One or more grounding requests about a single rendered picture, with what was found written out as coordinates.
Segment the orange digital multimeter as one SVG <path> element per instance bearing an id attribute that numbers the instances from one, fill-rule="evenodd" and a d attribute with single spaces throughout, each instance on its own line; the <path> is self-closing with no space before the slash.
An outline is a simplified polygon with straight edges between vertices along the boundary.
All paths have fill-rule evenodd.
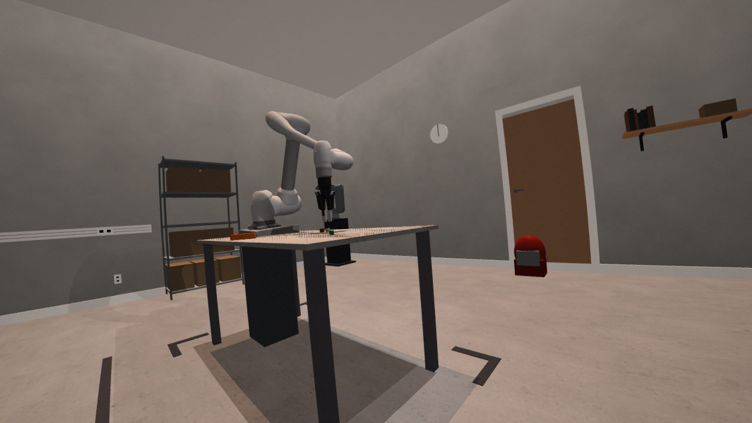
<path id="1" fill-rule="evenodd" d="M 237 240 L 237 239 L 255 239 L 255 238 L 256 238 L 256 233 L 248 233 L 248 234 L 247 234 L 247 233 L 246 233 L 246 234 L 243 234 L 243 233 L 237 233 L 237 234 L 231 234 L 231 235 L 229 235 L 229 236 L 230 236 L 230 240 Z"/>

